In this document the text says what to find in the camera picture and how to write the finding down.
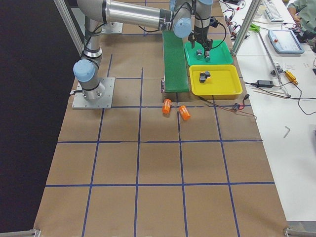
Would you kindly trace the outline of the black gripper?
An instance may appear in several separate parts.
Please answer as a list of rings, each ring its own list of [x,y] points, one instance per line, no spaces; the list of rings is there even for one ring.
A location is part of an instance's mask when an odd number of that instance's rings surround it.
[[[208,39],[207,34],[209,31],[209,26],[200,28],[194,26],[194,30],[189,34],[188,41],[191,43],[191,48],[195,47],[195,42],[198,42],[204,51],[210,51],[213,48],[213,39]]]

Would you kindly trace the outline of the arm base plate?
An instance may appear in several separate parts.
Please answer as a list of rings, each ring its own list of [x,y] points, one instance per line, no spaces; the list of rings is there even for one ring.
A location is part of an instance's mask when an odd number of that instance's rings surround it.
[[[112,107],[113,93],[116,78],[98,78],[99,85],[92,91],[83,90],[78,83],[72,108],[73,109],[110,109]]]

